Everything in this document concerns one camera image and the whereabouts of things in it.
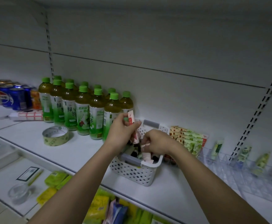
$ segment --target roll of tape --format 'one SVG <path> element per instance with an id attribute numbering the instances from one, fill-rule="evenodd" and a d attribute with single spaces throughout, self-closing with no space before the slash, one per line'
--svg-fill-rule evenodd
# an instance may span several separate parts
<path id="1" fill-rule="evenodd" d="M 44 144 L 48 146 L 63 145 L 68 141 L 68 128 L 66 127 L 50 127 L 43 131 Z"/>

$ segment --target person's left arm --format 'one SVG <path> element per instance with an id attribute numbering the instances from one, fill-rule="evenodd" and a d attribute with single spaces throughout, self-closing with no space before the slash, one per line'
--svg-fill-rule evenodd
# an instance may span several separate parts
<path id="1" fill-rule="evenodd" d="M 108 137 L 94 156 L 30 219 L 29 224 L 81 224 L 112 161 L 141 125 L 130 126 L 121 113 L 113 121 Z"/>

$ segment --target person's left hand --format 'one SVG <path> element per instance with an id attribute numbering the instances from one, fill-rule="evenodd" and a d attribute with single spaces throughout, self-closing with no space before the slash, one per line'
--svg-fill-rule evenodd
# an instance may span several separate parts
<path id="1" fill-rule="evenodd" d="M 128 117 L 128 114 L 120 113 L 118 117 L 113 120 L 105 141 L 105 144 L 114 149 L 115 155 L 120 153 L 131 136 L 135 133 L 135 130 L 141 126 L 141 121 L 135 122 L 129 126 L 129 122 L 126 122 L 123 119 L 124 117 Z"/>

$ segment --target gray basket handle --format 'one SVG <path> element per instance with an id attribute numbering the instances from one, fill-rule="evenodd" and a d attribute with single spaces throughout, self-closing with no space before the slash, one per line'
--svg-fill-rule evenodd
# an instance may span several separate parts
<path id="1" fill-rule="evenodd" d="M 138 159 L 138 158 L 135 158 L 133 156 L 130 156 L 128 154 L 125 154 L 125 153 L 122 153 L 119 155 L 119 159 L 122 161 L 122 162 L 129 162 L 131 164 L 134 164 L 138 167 L 141 167 L 141 160 Z"/>
<path id="2" fill-rule="evenodd" d="M 159 127 L 160 127 L 159 123 L 152 122 L 152 121 L 149 121 L 149 120 L 146 120 L 146 119 L 143 120 L 143 125 L 147 125 L 147 126 L 150 126 L 150 127 L 156 128 L 156 129 L 159 129 Z"/>

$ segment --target human arm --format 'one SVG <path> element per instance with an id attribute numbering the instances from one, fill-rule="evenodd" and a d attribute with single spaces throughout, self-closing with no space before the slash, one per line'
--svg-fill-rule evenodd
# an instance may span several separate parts
<path id="1" fill-rule="evenodd" d="M 219 177 L 166 133 L 151 130 L 142 144 L 144 152 L 168 154 L 178 164 L 210 224 L 268 222 Z"/>
<path id="2" fill-rule="evenodd" d="M 113 121 L 108 137 L 94 156 L 30 219 L 29 224 L 81 224 L 112 161 L 141 125 L 130 126 L 121 113 Z"/>

